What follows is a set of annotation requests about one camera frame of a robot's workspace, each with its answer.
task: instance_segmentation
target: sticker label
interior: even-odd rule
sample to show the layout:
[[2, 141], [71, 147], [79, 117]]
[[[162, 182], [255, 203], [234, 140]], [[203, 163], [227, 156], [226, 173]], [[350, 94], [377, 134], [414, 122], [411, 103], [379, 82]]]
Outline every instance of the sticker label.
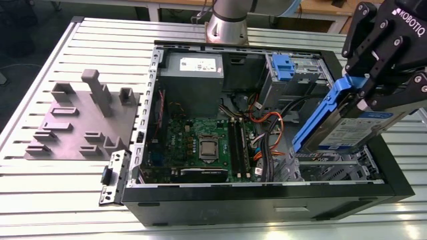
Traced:
[[263, 169], [257, 167], [255, 168], [255, 175], [263, 175]]
[[373, 132], [373, 128], [381, 125], [394, 116], [390, 112], [365, 112], [359, 118], [343, 118], [319, 144], [321, 150], [350, 149]]
[[254, 102], [254, 106], [258, 108], [258, 109], [262, 109], [263, 105], [257, 101]]
[[217, 72], [214, 58], [183, 57], [179, 61], [181, 71]]

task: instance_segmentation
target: metal side panel bracket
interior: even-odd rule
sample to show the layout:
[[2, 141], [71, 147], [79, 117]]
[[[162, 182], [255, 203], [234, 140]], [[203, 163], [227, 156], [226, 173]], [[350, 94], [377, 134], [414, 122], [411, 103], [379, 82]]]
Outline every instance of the metal side panel bracket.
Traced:
[[127, 174], [131, 162], [129, 150], [115, 151], [111, 154], [110, 164], [102, 173], [101, 183], [103, 184], [99, 198], [99, 206], [123, 206], [122, 196], [127, 184]]

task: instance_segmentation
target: floor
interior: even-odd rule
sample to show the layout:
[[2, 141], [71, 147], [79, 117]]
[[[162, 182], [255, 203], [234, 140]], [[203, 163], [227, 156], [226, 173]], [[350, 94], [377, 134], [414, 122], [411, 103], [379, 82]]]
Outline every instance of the floor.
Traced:
[[[55, 11], [51, 2], [36, 0], [34, 11], [39, 24], [28, 29], [35, 43], [35, 52], [20, 58], [10, 57], [0, 52], [0, 73], [7, 78], [6, 84], [0, 84], [0, 131], [8, 123], [74, 16], [122, 20], [150, 20], [147, 9], [137, 9], [130, 6], [62, 2], [60, 8], [60, 11]], [[191, 16], [195, 14], [197, 12], [190, 10], [162, 9], [162, 21], [191, 23]], [[211, 14], [209, 13], [202, 18], [199, 24], [203, 24], [210, 18]], [[247, 19], [247, 24], [249, 27], [254, 28], [270, 28], [273, 26], [270, 18], [261, 15], [251, 15]]]

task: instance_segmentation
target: aluminum table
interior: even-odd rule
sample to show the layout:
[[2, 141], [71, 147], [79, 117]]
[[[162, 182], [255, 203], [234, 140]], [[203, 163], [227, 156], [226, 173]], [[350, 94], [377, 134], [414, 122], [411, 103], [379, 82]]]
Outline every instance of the aluminum table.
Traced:
[[[251, 45], [331, 50], [342, 64], [345, 39], [338, 34], [249, 29]], [[50, 91], [55, 83], [90, 90], [81, 80], [82, 71], [98, 69], [110, 91], [131, 87], [145, 93], [155, 40], [203, 42], [205, 26], [95, 18], [70, 24], [0, 135], [0, 236], [138, 240], [427, 238], [425, 111], [406, 117], [383, 134], [417, 195], [338, 221], [145, 227], [126, 207], [99, 207], [107, 162], [26, 160], [26, 148], [54, 100]]]

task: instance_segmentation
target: slotted aluminum workbench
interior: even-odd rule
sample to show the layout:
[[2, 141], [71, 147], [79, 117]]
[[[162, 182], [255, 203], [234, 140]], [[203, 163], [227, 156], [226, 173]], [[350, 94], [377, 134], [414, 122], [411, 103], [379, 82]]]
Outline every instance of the slotted aluminum workbench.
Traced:
[[[383, 134], [417, 195], [339, 221], [146, 228], [126, 207], [99, 207], [106, 161], [26, 160], [27, 145], [54, 100], [50, 91], [55, 83], [71, 82], [75, 90], [90, 90], [81, 80], [82, 71], [98, 69], [110, 91], [131, 87], [145, 93], [154, 40], [203, 42], [205, 26], [94, 18], [70, 24], [0, 135], [0, 236], [127, 239], [127, 235], [138, 240], [170, 236], [186, 240], [427, 238], [427, 127], [422, 111]], [[339, 56], [343, 35], [253, 28], [249, 41], [254, 46], [331, 50], [346, 63]], [[142, 96], [139, 113], [145, 99]]]

